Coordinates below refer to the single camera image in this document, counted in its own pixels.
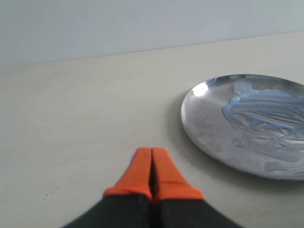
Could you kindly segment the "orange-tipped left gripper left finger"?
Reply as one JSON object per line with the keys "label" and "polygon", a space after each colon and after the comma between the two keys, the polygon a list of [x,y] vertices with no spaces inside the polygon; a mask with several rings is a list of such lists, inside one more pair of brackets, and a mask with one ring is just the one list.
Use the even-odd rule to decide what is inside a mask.
{"label": "orange-tipped left gripper left finger", "polygon": [[102,199],[65,228],[148,228],[150,227],[150,173],[152,150],[136,150],[128,168]]}

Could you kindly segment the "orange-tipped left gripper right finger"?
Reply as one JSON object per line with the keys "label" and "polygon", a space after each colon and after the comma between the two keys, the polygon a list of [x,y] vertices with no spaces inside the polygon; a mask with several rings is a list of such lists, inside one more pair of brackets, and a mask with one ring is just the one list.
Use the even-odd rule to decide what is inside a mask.
{"label": "orange-tipped left gripper right finger", "polygon": [[210,206],[198,188],[179,172],[169,152],[152,148],[155,219],[159,228],[240,228]]}

